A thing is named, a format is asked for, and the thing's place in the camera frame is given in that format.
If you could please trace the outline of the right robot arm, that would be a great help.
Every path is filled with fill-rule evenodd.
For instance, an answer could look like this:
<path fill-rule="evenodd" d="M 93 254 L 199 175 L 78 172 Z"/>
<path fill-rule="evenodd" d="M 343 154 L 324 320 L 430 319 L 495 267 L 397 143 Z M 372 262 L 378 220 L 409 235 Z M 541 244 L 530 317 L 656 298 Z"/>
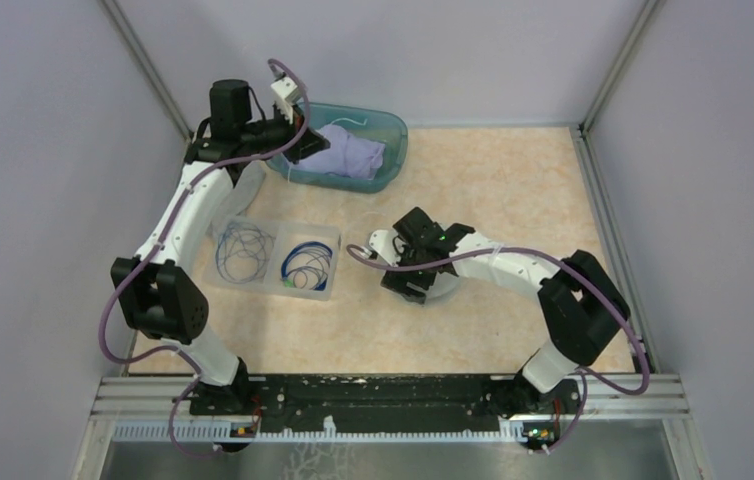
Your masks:
<path fill-rule="evenodd" d="M 445 226 L 415 207 L 391 228 L 368 237 L 369 259 L 388 265 L 382 287 L 424 305 L 460 279 L 489 282 L 538 302 L 547 341 L 517 373 L 516 398 L 543 411 L 555 387 L 592 365 L 630 316 L 623 296 L 598 259 L 584 250 L 557 259 L 526 247 L 507 247 L 475 228 Z"/>

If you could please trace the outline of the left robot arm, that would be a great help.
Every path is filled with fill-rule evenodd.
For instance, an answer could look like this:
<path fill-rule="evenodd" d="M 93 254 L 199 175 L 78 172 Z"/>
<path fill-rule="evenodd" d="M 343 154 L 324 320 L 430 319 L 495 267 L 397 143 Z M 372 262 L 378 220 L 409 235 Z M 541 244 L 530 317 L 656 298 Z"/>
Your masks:
<path fill-rule="evenodd" d="M 209 327 L 209 302 L 190 278 L 201 238 L 251 163 L 277 155 L 297 163 L 329 146 L 308 125 L 300 82 L 281 74 L 270 90 L 274 104 L 266 115 L 247 81 L 212 84 L 209 114 L 186 151 L 176 191 L 145 243 L 132 257 L 114 261 L 115 291 L 104 310 L 120 307 L 130 329 L 185 358 L 230 414 L 250 406 L 253 388 L 245 381 L 245 362 Z"/>

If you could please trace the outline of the white perforated cable spool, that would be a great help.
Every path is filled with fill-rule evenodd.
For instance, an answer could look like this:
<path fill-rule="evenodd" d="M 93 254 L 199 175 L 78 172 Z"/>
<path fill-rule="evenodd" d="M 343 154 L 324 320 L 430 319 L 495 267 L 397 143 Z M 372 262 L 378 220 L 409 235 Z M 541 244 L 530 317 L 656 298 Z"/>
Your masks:
<path fill-rule="evenodd" d="M 398 234 L 397 238 L 395 239 L 395 247 L 398 249 L 400 256 L 407 249 L 407 244 L 400 238 Z M 395 266 L 395 264 L 383 263 L 380 260 L 377 260 L 377 262 L 384 265 Z M 456 292 L 460 284 L 461 281 L 458 277 L 450 275 L 448 273 L 438 273 L 434 285 L 430 288 L 429 293 L 427 294 L 426 303 L 417 305 L 429 305 L 435 304 L 440 301 L 445 301 Z"/>

